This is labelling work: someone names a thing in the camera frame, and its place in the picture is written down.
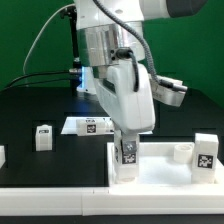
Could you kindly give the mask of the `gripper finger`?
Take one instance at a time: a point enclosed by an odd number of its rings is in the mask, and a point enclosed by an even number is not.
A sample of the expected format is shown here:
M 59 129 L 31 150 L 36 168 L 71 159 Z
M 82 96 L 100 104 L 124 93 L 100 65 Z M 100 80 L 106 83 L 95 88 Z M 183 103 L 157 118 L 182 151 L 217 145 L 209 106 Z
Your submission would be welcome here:
M 135 141 L 123 141 L 122 152 L 125 155 L 134 154 L 137 151 L 137 144 Z

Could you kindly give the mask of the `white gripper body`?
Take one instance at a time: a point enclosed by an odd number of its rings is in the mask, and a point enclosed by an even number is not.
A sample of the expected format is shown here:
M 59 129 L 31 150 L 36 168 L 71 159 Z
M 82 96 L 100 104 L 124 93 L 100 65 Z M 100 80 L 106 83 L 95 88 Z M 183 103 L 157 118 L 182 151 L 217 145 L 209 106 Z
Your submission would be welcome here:
M 139 90 L 133 90 L 135 75 L 131 63 L 110 66 L 105 79 L 96 79 L 101 107 L 125 134 L 152 131 L 155 112 L 146 68 L 139 64 Z

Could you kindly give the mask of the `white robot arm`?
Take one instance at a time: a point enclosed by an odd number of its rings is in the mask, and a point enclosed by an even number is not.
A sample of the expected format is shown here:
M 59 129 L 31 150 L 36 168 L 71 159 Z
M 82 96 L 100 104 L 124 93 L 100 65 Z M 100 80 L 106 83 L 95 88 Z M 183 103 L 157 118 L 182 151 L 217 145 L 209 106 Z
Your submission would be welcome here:
M 115 145 L 134 154 L 138 134 L 155 125 L 155 99 L 178 106 L 187 91 L 159 76 L 142 22 L 197 14 L 208 0 L 75 0 L 80 60 L 92 69 L 100 105 L 115 125 Z

